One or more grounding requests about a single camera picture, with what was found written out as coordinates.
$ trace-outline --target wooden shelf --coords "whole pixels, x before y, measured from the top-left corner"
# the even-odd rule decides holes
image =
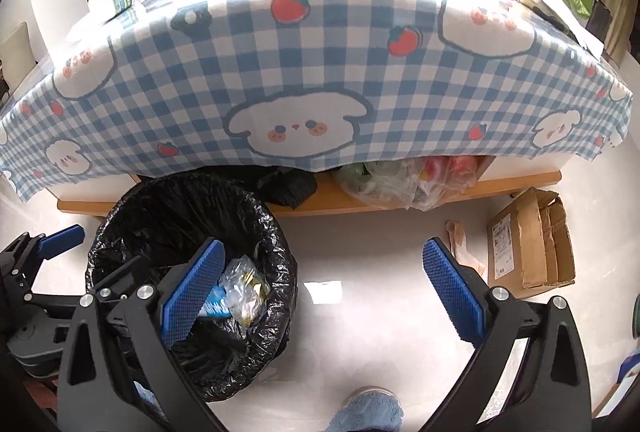
[[[362,211],[380,211],[381,208],[368,206],[351,197],[338,186],[328,172],[316,174],[318,190],[296,209],[287,206],[269,205],[273,214],[280,217],[304,217],[309,215],[336,215],[339,213],[359,213]],[[519,192],[530,187],[548,187],[558,183],[562,174],[549,172],[530,176],[510,177],[508,179],[491,179],[479,181],[465,193],[457,193],[447,199],[448,203],[467,201]],[[58,209],[65,213],[80,213],[104,217],[115,203],[93,203],[84,201],[58,201]]]

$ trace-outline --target blue checkered tablecloth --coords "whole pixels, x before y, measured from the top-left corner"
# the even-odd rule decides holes
[[[511,0],[146,0],[2,110],[0,160],[23,200],[204,165],[591,160],[622,141],[631,101]]]

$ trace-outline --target black plastic bag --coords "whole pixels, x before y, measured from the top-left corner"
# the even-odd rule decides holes
[[[135,256],[148,257],[150,280],[187,262],[207,237],[225,246],[226,262],[247,255],[271,291],[260,317],[243,338],[237,322],[196,320],[172,352],[207,401],[222,401],[248,386],[289,339],[298,294],[298,265],[280,226],[254,195],[207,171],[173,174],[140,183],[114,206],[89,250],[86,286]],[[137,362],[134,378],[146,385]]]
[[[297,208],[318,189],[316,176],[306,170],[287,167],[262,167],[257,165],[226,165],[204,167],[213,174],[225,177],[253,192],[265,203]]]

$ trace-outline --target tiled floor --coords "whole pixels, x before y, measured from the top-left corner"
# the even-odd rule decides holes
[[[557,187],[568,212],[577,269],[576,284],[560,292],[577,320],[594,404],[614,383],[620,361],[637,345],[630,321],[640,292],[638,171],[640,152],[628,139],[593,163],[572,160]],[[4,180],[0,201],[0,246],[23,231],[48,234],[79,222],[92,235],[97,227],[90,217],[57,212],[47,192],[21,205]],[[417,430],[472,352],[459,341],[422,272],[422,243],[434,235],[446,237],[445,221],[458,219],[465,225],[470,251],[486,261],[486,221],[509,201],[498,197],[427,213],[283,220],[300,265],[291,341],[254,384],[212,405],[218,417],[234,432],[319,431],[355,388],[382,385],[401,400],[404,430]],[[88,246],[86,242],[45,264],[36,290],[83,292]],[[304,285],[326,281],[340,284]],[[514,359],[511,374],[516,366]]]

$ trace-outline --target blue fuzzy slipper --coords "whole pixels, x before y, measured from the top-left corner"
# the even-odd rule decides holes
[[[349,396],[325,432],[398,432],[402,416],[404,412],[393,392],[381,387],[364,387]]]

